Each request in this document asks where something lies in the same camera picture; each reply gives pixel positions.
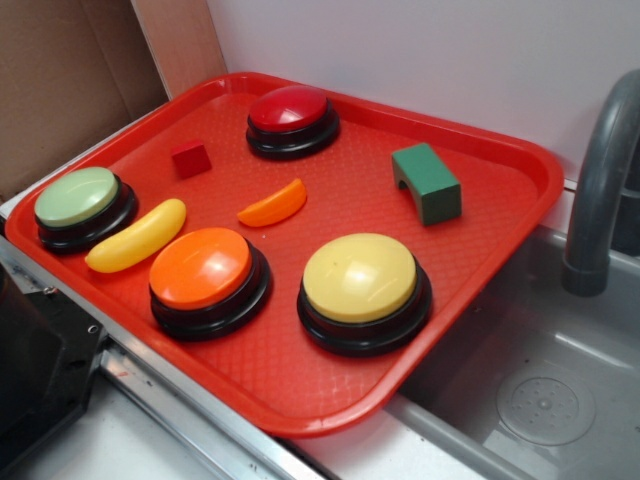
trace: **cardboard box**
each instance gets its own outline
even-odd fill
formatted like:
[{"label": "cardboard box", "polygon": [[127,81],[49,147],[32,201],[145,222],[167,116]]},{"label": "cardboard box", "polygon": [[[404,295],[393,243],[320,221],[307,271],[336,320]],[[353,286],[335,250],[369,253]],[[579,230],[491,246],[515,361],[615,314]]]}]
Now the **cardboard box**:
[{"label": "cardboard box", "polygon": [[167,100],[129,0],[0,3],[0,204]]}]

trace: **green button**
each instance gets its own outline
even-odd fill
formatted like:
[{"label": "green button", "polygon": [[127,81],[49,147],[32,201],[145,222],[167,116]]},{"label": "green button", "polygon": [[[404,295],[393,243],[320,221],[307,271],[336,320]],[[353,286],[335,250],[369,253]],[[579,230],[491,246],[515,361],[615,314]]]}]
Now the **green button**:
[{"label": "green button", "polygon": [[49,185],[36,200],[35,213],[48,227],[69,227],[99,213],[117,193],[113,173],[102,167],[84,168]]}]

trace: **red button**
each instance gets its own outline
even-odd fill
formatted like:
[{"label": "red button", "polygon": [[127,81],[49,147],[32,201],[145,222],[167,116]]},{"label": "red button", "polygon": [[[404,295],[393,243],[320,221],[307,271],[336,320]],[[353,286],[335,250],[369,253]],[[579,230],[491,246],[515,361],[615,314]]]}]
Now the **red button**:
[{"label": "red button", "polygon": [[260,97],[251,106],[253,125],[266,132],[290,132],[317,122],[327,111],[322,90],[304,85],[283,87]]}]

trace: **tray rim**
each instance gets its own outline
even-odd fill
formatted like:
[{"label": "tray rim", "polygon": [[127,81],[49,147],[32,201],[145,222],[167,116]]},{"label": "tray rim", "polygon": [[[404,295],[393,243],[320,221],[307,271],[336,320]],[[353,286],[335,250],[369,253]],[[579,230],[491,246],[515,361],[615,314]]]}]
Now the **tray rim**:
[{"label": "tray rim", "polygon": [[[194,105],[200,105],[203,98],[210,100],[226,94],[239,93],[237,91],[239,86],[246,87],[249,84],[252,85],[254,90],[251,92],[245,90],[242,93],[254,93],[256,95],[260,95],[261,93],[266,93],[273,88],[300,83],[262,73],[238,72],[213,78],[194,86],[187,92],[176,97],[174,100],[159,107],[141,121],[126,128],[94,151],[78,159],[78,161],[74,162],[72,165],[68,165],[61,169],[55,175],[52,175],[47,181],[43,182],[26,195],[9,215],[6,224],[7,238],[11,243],[25,252],[43,268],[47,269],[56,277],[67,283],[67,285],[74,289],[76,293],[84,296],[85,298],[87,297],[86,293],[91,295],[91,285],[74,285],[74,283],[77,282],[74,280],[74,275],[72,275],[73,272],[68,272],[71,274],[69,275],[65,269],[60,269],[59,265],[57,268],[58,271],[56,271],[55,257],[51,257],[46,254],[46,252],[38,250],[35,247],[32,248],[30,240],[25,239],[23,233],[18,229],[16,218],[20,215],[26,214],[24,209],[27,208],[27,205],[33,202],[44,188],[62,175],[78,168],[82,168],[85,164],[91,162],[93,162],[91,163],[92,165],[101,165],[105,167],[115,163],[121,156],[120,152],[123,150],[128,152],[135,148],[124,141],[126,138],[135,138],[137,136],[146,138],[145,136],[152,134],[152,131],[157,131],[157,129],[161,128],[163,125],[168,126],[173,123],[173,116],[176,114],[179,114],[181,111],[190,111]],[[446,333],[448,328],[455,322],[457,316],[469,305],[469,303],[471,303],[477,293],[479,293],[484,285],[488,283],[500,267],[509,259],[512,253],[520,246],[529,233],[533,231],[547,210],[555,203],[564,188],[564,175],[555,157],[546,149],[529,141],[483,130],[477,127],[463,125],[457,122],[439,119],[421,113],[411,112],[397,107],[386,106],[380,103],[355,98],[325,89],[322,90],[327,94],[328,98],[331,99],[334,107],[336,110],[340,111],[341,117],[345,120],[364,124],[371,128],[384,129],[390,132],[405,128],[405,125],[409,122],[413,127],[415,127],[413,135],[407,135],[406,131],[402,131],[401,133],[409,138],[414,136],[423,137],[421,133],[425,129],[436,128],[443,134],[442,138],[446,141],[434,143],[434,145],[451,148],[452,150],[459,152],[462,151],[463,153],[469,153],[477,158],[484,158],[484,155],[487,154],[487,150],[489,149],[489,144],[491,148],[507,149],[513,154],[513,157],[518,157],[514,158],[512,163],[508,165],[523,171],[532,179],[535,178],[534,183],[538,188],[538,198],[533,207],[520,219],[519,223],[502,237],[499,245],[488,257],[484,259],[476,271],[467,279],[465,284],[445,305],[442,306],[437,317],[432,318],[430,323],[434,321],[439,322],[439,328],[430,329],[428,331],[428,335],[423,334],[424,331],[421,332],[414,341],[404,348],[397,361],[380,377],[379,381],[373,386],[373,388],[355,403],[345,409],[327,414],[321,418],[287,417],[269,408],[268,405],[261,405],[262,401],[260,399],[253,397],[247,398],[244,391],[240,392],[240,397],[242,398],[236,402],[236,405],[252,405],[253,407],[256,407],[252,411],[251,415],[246,415],[247,418],[263,430],[283,437],[313,437],[331,433],[346,428],[356,421],[361,421],[381,408],[382,405],[395,393],[399,385],[411,373],[413,368],[415,368],[422,358],[427,355],[439,338]],[[358,114],[362,111],[369,112],[369,115],[373,113],[376,119],[378,117],[382,117],[386,123],[381,122],[384,125],[378,126],[368,125],[367,122],[363,122],[362,118],[358,117]],[[464,143],[465,146],[471,145],[469,148],[475,148],[473,152],[466,152],[455,147],[452,148],[452,144],[459,146],[461,143],[458,142],[463,138],[469,140],[469,142]],[[110,152],[110,155],[106,156],[112,159],[110,162],[105,161],[106,159],[101,157],[104,151]],[[523,160],[523,158],[520,157],[523,157],[524,159],[533,158],[537,161],[530,163],[525,162],[524,164],[518,164],[516,166],[515,163],[522,162]],[[26,242],[24,244],[27,246],[26,249],[23,248],[23,240]],[[100,293],[98,289],[93,288],[93,290],[96,290],[98,294]],[[119,315],[131,315],[131,312],[120,305],[114,304],[110,305],[110,307],[110,311],[108,313],[105,312],[105,314],[112,317],[114,321],[119,324],[120,322],[118,322],[114,317]],[[139,341],[148,345],[157,352],[157,349],[154,348],[154,346],[157,347],[157,345],[154,345],[155,342],[143,340],[136,335],[133,330],[122,324],[121,326],[130,331]],[[180,365],[169,359],[167,360],[182,370],[183,373],[189,377],[191,377],[191,375],[184,372],[185,366],[188,369],[195,371],[202,370],[204,368],[202,365],[197,364],[197,362],[194,365],[194,362],[190,358],[186,359],[187,361]],[[218,381],[221,380],[224,383],[225,387],[229,388],[220,389],[218,385],[218,391],[213,393],[210,386],[204,385],[195,378],[194,381],[200,383],[210,393],[219,396],[223,401],[225,401],[225,398],[227,398],[229,393],[233,390],[233,388],[231,388],[232,386],[229,385],[229,379],[212,369],[204,368],[204,370],[206,370],[209,376],[216,377]]]}]

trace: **wooden block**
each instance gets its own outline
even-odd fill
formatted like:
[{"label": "wooden block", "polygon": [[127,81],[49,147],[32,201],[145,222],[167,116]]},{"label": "wooden block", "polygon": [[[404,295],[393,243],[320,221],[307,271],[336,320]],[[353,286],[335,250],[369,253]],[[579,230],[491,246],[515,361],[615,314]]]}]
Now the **wooden block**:
[{"label": "wooden block", "polygon": [[183,143],[171,149],[171,157],[182,178],[192,177],[211,169],[207,150],[200,140]]},{"label": "wooden block", "polygon": [[423,225],[444,222],[462,214],[460,182],[426,143],[392,154],[393,178],[408,188]]}]

